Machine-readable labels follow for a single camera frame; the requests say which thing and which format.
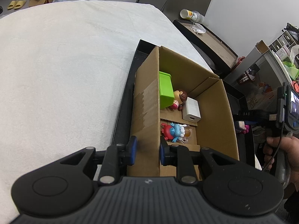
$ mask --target toy figurine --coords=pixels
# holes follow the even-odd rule
[[[183,105],[187,101],[188,95],[184,90],[176,90],[173,93],[174,93],[174,101],[173,101],[173,105],[171,105],[170,108],[174,110],[178,109],[179,111],[181,111],[183,109]]]
[[[176,142],[177,140],[181,141],[185,135],[185,128],[187,125],[180,125],[170,123],[167,125],[165,123],[161,124],[163,129],[161,130],[162,134],[164,135],[165,140],[172,140],[172,142]]]

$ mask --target black cable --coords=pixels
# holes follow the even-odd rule
[[[274,154],[272,155],[271,159],[268,161],[267,165],[264,167],[263,171],[267,171],[270,163],[272,162],[272,160],[274,159],[274,157],[276,156],[278,150],[279,150],[279,146],[281,144],[282,141],[282,136],[283,136],[283,129],[284,129],[284,121],[282,122],[282,127],[281,127],[281,133],[280,133],[280,138],[279,138],[279,142],[276,148],[276,151],[274,152]]]

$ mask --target gray ribbed surface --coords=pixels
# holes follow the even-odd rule
[[[172,177],[124,177],[120,184],[103,187],[84,208],[56,219],[22,215],[13,224],[278,224],[274,214],[261,218],[231,217],[210,207],[194,187]]]

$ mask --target human hand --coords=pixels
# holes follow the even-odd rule
[[[278,143],[279,143],[279,137],[267,137],[267,144],[265,144],[263,149],[263,152],[265,154],[265,158],[264,158],[265,165],[271,159],[271,155],[273,153],[272,147],[277,147]],[[292,138],[283,137],[279,149],[284,150],[287,153],[288,162],[291,167],[290,181],[295,184],[296,189],[298,190],[299,188],[299,139],[297,139],[294,136],[292,136]],[[274,159],[268,166],[269,170],[271,169],[273,163],[274,163]]]

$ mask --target white tablecloth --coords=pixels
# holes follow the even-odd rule
[[[0,19],[0,223],[26,172],[86,146],[105,150],[140,39],[210,70],[175,26],[148,4],[51,3]]]

